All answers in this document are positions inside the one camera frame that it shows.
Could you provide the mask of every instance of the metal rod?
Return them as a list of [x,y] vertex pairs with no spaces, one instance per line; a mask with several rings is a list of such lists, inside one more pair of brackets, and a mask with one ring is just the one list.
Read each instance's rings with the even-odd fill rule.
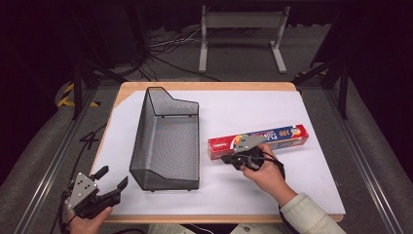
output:
[[382,190],[382,186],[374,175],[373,171],[368,164],[364,153],[361,150],[361,147],[357,143],[357,139],[352,131],[347,120],[342,118],[340,110],[337,108],[337,97],[334,95],[333,91],[325,90],[324,91],[327,99],[329,100],[330,106],[334,109],[335,114],[341,124],[341,127],[346,134],[347,140],[353,149],[353,158],[357,164],[358,170],[361,173],[361,176],[364,179],[365,185],[367,186],[368,191],[373,199],[376,208],[383,219],[386,228],[389,233],[402,234],[404,233],[400,227],[400,224],[395,217],[393,210],[387,201],[387,198]]
[[[89,106],[89,103],[93,101],[94,94],[95,90],[87,91],[83,103],[84,106]],[[51,164],[46,170],[41,182],[39,183],[39,186],[36,189],[36,192],[34,193],[30,201],[30,204],[27,206],[27,209],[24,212],[24,215],[22,216],[18,224],[18,227],[15,230],[15,234],[28,233],[30,227],[33,225],[36,216],[39,214],[39,211],[42,208],[42,205],[45,202],[46,197],[53,183],[55,182],[58,171],[66,156],[68,146],[74,134],[76,133],[80,123],[82,122],[82,119],[85,116],[87,109],[88,108],[83,108],[82,111],[79,113],[78,118],[72,120],[72,122],[70,123],[68,129],[66,130],[66,134],[64,135],[63,140],[57,149],[55,157],[53,158]]]

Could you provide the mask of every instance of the cable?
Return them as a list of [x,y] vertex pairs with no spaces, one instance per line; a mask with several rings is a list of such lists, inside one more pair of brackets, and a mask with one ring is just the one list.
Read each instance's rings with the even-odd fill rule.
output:
[[139,72],[140,72],[140,74],[142,75],[142,76],[144,76],[149,82],[152,82],[152,80],[144,73],[144,72],[142,72],[140,69],[137,69]]
[[262,153],[263,153],[263,154],[267,154],[268,156],[270,156],[270,157],[272,157],[273,159],[277,160],[276,157],[274,157],[274,155],[272,155],[272,154],[269,154],[269,153],[264,152],[264,151],[262,151]]
[[151,70],[151,71],[152,71],[152,73],[154,74],[154,75],[153,75],[153,76],[151,76],[151,77],[155,78],[155,80],[156,80],[156,81],[158,81],[158,77],[157,77],[157,75],[156,75],[156,72],[155,72],[154,70],[152,70],[151,65],[149,65],[149,63],[148,63],[148,62],[145,62],[145,64],[148,66],[149,70]]
[[276,159],[273,156],[272,156],[273,159],[269,159],[269,158],[265,158],[265,157],[254,157],[254,156],[249,156],[249,155],[244,155],[244,154],[237,154],[237,157],[243,157],[243,158],[247,158],[247,159],[250,159],[250,160],[262,160],[262,161],[272,162],[273,164],[275,164],[280,169],[280,172],[282,173],[282,178],[285,180],[285,169],[284,169],[283,163],[280,162],[278,159]]
[[124,83],[124,82],[127,82],[127,81],[128,81],[127,79],[125,79],[125,78],[117,75],[116,73],[114,73],[114,72],[112,72],[111,70],[108,70],[108,69],[102,67],[101,65],[99,65],[99,64],[97,64],[97,63],[94,63],[94,62],[91,61],[91,60],[83,59],[82,63],[85,64],[85,65],[87,65],[87,66],[89,66],[89,67],[91,67],[91,68],[93,68],[94,70],[100,71],[101,73],[103,73],[104,75],[106,75],[108,78],[111,78],[111,79],[113,79],[113,80],[115,80],[115,81],[118,81],[119,83]]
[[189,73],[196,74],[196,75],[199,75],[199,76],[202,76],[202,77],[205,77],[205,78],[214,80],[214,81],[219,81],[219,82],[221,82],[220,80],[218,80],[218,79],[216,79],[216,78],[214,78],[214,77],[207,76],[207,75],[204,75],[204,74],[195,72],[195,71],[191,71],[191,70],[187,70],[187,69],[184,69],[184,68],[175,66],[175,65],[173,65],[173,64],[171,64],[171,63],[169,63],[169,62],[167,62],[167,61],[165,61],[165,60],[163,60],[163,59],[161,59],[161,58],[157,58],[157,57],[154,57],[154,56],[151,56],[151,58],[156,59],[156,60],[159,60],[159,61],[161,61],[161,62],[164,62],[164,63],[166,63],[166,64],[168,64],[168,65],[170,65],[170,66],[172,66],[172,67],[174,67],[174,68],[176,68],[176,69],[179,69],[179,70],[181,70],[181,71],[189,72]]
[[70,220],[66,223],[67,225],[69,225],[69,223],[76,217],[76,215],[72,216],[72,218],[70,218]]
[[200,30],[201,30],[201,28],[198,28],[197,30],[195,30],[191,35],[189,35],[189,36],[186,37],[185,39],[177,38],[177,39],[165,41],[165,42],[162,42],[162,43],[159,43],[159,44],[150,45],[149,48],[158,47],[158,46],[164,46],[164,45],[167,45],[167,44],[174,44],[174,43],[182,44],[182,43],[184,43],[184,42],[186,42],[186,41],[198,41],[198,42],[201,42],[201,41],[199,41],[199,40],[192,39],[192,37],[193,37],[195,34],[197,34],[197,32],[199,32]]
[[[123,77],[123,78],[125,78],[126,76],[129,76],[129,75],[131,75],[131,74],[133,74],[140,66],[142,65],[142,62],[140,62],[139,64],[135,64],[132,68],[130,68],[130,69],[128,69],[128,70],[125,70],[125,71],[122,71],[122,72],[119,72],[119,73],[114,73],[114,74],[116,74],[116,75],[118,75],[118,76],[120,76],[120,77]],[[107,75],[100,75],[100,74],[96,74],[96,73],[94,73],[96,76],[97,76],[97,78],[99,78],[99,79],[111,79],[109,76],[107,76]]]
[[76,17],[76,14],[73,12],[72,8],[69,8],[70,14],[72,15],[72,18],[75,19],[77,26],[79,27],[80,31],[82,32],[85,40],[87,41],[87,43],[89,44],[92,52],[94,53],[94,56],[99,60],[99,62],[101,64],[104,64],[104,62],[100,59],[98,52],[96,51],[96,49],[94,48],[94,43],[92,43],[92,41],[89,39],[88,35],[86,34],[85,30],[82,27],[82,24],[79,22],[78,18]]
[[[89,137],[89,138],[88,138],[88,140],[86,140],[86,142],[85,142],[85,144],[83,145],[80,153],[78,154],[78,157],[77,157],[77,159],[76,159],[76,162],[75,162],[75,164],[74,164],[74,166],[73,166],[73,170],[72,170],[72,172],[71,172],[71,174],[70,174],[69,181],[72,180],[72,178],[73,178],[73,176],[74,176],[74,174],[75,174],[75,172],[76,172],[77,165],[79,164],[80,158],[81,158],[83,152],[85,151],[86,146],[87,146],[87,145],[89,145],[89,146],[92,145],[92,143],[94,142],[94,137],[95,137],[95,135],[96,135],[100,130],[102,130],[105,126],[106,126],[106,124],[100,126],[95,132],[90,132],[90,133],[89,133],[88,135],[86,135],[85,137],[82,137],[82,139],[85,139],[86,137]],[[59,226],[60,232],[61,232],[61,233],[67,232],[67,224],[68,224],[68,223],[64,223],[64,222],[63,222],[63,207],[64,207],[64,201],[69,197],[68,194],[69,194],[68,191],[63,191],[63,192],[61,193],[60,203],[59,203],[59,206],[58,206],[58,209],[57,209],[57,212],[56,212],[56,216],[55,216],[55,219],[54,219],[54,222],[53,222],[53,224],[52,224],[51,231],[50,231],[51,234],[54,233],[54,231],[55,231],[57,221],[58,221],[58,226]]]
[[208,233],[210,233],[210,234],[214,234],[213,232],[209,231],[208,229],[199,227],[199,226],[197,226],[197,225],[195,225],[195,224],[190,223],[190,225],[192,225],[192,226],[194,226],[194,227],[196,227],[196,228],[198,228],[198,229],[200,229],[200,230],[203,230],[203,231],[205,231],[205,232],[208,232]]
[[177,50],[179,47],[184,46],[184,45],[188,45],[192,41],[197,41],[197,40],[191,40],[190,42],[187,42],[187,43],[179,43],[178,45],[174,45],[174,43],[171,43],[169,45],[165,45],[164,48],[161,51],[152,49],[152,50],[150,50],[150,52],[156,52],[157,56],[161,55],[161,54],[170,54],[170,53],[174,52],[175,50]]

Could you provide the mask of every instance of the red and white box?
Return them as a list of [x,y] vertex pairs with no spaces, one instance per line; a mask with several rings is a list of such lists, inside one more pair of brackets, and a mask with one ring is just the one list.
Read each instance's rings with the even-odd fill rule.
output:
[[242,136],[265,136],[267,139],[264,142],[270,144],[273,150],[302,145],[309,137],[303,125],[293,125],[241,135],[211,138],[208,140],[209,159],[216,160],[220,159],[222,155],[233,154],[234,147]]

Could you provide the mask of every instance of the dark curtain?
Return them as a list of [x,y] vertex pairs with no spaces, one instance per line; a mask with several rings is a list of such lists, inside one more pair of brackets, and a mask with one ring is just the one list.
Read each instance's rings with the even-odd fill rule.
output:
[[148,6],[145,10],[151,30],[164,27],[165,31],[180,32],[183,27],[201,23],[200,6]]
[[410,3],[387,3],[351,60],[351,78],[395,156],[413,181],[413,15]]
[[46,0],[0,4],[1,183],[56,113],[55,95],[70,72],[50,7]]

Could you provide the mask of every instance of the white sleeve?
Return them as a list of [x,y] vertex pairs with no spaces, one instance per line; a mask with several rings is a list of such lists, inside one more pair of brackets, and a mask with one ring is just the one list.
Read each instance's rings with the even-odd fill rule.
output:
[[291,199],[281,208],[281,212],[299,233],[346,233],[305,193]]

